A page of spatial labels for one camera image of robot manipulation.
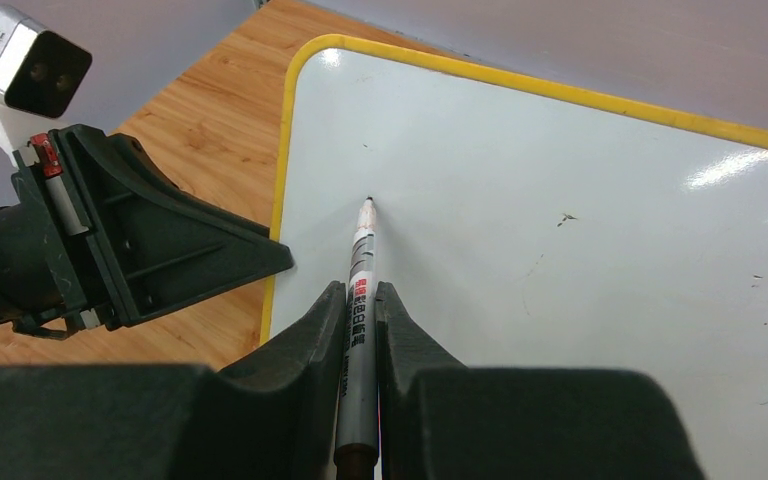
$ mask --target gray marker barrel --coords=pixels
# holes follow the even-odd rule
[[[368,198],[352,246],[348,315],[338,393],[334,463],[338,480],[371,480],[378,463],[378,381],[375,367],[375,206]]]

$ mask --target wall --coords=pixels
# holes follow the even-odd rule
[[[768,1],[313,3],[492,65],[768,129]]]
[[[93,54],[93,66],[63,119],[108,131],[254,12],[250,0],[9,3]],[[0,205],[16,202],[11,173],[0,151]]]

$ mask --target whiteboard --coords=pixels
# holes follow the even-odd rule
[[[372,195],[380,280],[455,357],[644,372],[709,476],[768,478],[768,150],[385,53],[288,79],[272,335],[347,280]]]

